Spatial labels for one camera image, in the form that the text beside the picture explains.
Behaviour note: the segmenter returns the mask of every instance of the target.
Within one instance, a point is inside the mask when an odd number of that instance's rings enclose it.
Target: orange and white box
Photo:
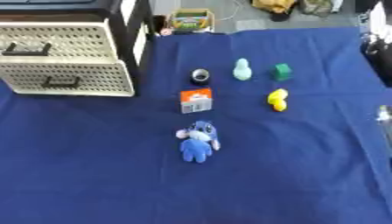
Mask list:
[[[213,108],[213,93],[211,88],[181,92],[181,112],[189,114],[210,110]]]

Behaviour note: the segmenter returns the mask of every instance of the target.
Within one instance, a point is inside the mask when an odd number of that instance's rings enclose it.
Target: plush toy ear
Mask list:
[[[218,140],[212,140],[211,145],[213,146],[213,149],[215,151],[218,151],[221,149],[221,144],[218,142]]]
[[[188,131],[186,129],[178,130],[176,133],[176,137],[179,139],[189,137]]]

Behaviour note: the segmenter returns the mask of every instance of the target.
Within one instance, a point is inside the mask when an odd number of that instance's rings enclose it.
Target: blue plush toy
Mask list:
[[[221,148],[216,129],[209,122],[195,122],[188,129],[177,131],[176,136],[185,139],[180,150],[186,162],[192,162],[195,158],[199,164],[204,163],[207,157],[213,155],[213,149],[218,151]]]

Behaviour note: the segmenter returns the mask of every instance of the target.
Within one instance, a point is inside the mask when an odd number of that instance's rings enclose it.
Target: plush toy eye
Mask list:
[[[208,124],[208,125],[206,126],[206,133],[211,133],[211,132],[213,132],[213,126],[211,126],[210,124]]]

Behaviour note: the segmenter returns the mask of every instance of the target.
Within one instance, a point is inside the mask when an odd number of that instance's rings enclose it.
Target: light blue toy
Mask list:
[[[240,81],[246,81],[252,77],[252,70],[249,67],[249,62],[246,59],[237,60],[234,77]]]
[[[176,136],[185,139],[180,145],[180,151],[186,162],[196,159],[196,162],[202,164],[213,155],[213,149],[218,151],[221,148],[216,129],[209,122],[195,122],[188,129],[177,131]]]

